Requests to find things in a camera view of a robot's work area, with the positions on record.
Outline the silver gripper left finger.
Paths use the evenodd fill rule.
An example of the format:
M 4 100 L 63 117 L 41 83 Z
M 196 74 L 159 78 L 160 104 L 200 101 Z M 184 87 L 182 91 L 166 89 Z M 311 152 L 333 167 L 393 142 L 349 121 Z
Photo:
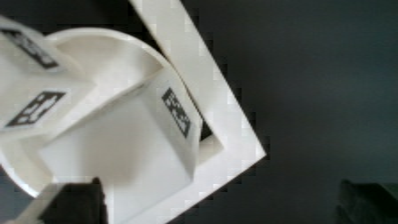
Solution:
M 109 224 L 100 178 L 50 184 L 11 224 Z

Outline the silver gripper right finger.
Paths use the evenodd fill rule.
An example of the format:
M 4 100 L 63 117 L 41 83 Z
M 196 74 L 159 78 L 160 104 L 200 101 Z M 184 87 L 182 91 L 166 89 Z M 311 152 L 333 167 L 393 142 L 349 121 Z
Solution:
M 398 224 L 398 183 L 342 181 L 335 224 Z

